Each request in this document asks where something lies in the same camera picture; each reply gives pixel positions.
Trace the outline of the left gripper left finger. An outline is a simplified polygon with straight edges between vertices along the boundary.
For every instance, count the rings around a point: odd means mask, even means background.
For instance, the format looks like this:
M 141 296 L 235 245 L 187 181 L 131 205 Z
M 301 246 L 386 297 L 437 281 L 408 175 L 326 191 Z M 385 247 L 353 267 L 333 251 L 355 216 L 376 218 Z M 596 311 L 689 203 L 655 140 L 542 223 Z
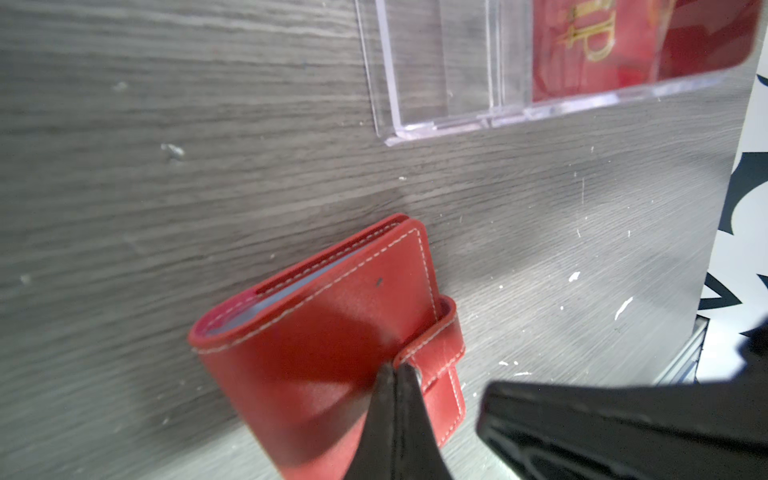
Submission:
M 392 479 L 396 427 L 396 374 L 391 364 L 379 369 L 359 445 L 345 480 Z

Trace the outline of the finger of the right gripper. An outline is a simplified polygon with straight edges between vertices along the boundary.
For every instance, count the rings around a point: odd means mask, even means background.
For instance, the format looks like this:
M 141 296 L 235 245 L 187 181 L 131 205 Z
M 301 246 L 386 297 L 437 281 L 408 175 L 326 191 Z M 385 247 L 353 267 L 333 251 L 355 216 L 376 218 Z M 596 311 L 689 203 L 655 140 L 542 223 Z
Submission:
M 493 382 L 476 431 L 522 479 L 764 479 L 767 382 Z

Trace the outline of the red card holder wallet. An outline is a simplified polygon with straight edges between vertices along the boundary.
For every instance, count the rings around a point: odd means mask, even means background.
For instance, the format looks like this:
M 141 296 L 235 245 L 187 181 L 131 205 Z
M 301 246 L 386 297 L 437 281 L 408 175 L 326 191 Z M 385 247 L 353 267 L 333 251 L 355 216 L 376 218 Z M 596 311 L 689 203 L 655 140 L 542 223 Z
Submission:
M 439 444 L 466 415 L 466 346 L 425 226 L 392 215 L 229 298 L 188 335 L 282 477 L 339 479 L 378 369 L 409 364 Z

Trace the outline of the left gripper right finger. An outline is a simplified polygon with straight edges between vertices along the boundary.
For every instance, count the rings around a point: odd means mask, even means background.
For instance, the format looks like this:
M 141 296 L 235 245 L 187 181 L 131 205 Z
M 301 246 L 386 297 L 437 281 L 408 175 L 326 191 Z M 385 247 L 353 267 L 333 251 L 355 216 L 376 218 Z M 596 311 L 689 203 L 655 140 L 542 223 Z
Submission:
M 395 378 L 394 478 L 451 480 L 425 407 L 416 369 L 402 364 Z

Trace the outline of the clear plastic card box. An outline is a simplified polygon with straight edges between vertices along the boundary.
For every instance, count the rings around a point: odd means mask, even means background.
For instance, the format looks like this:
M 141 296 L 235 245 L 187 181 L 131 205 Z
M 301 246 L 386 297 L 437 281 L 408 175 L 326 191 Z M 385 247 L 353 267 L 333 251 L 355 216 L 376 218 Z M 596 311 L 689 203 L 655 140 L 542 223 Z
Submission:
M 761 1 L 360 1 L 389 145 L 716 83 L 753 51 Z

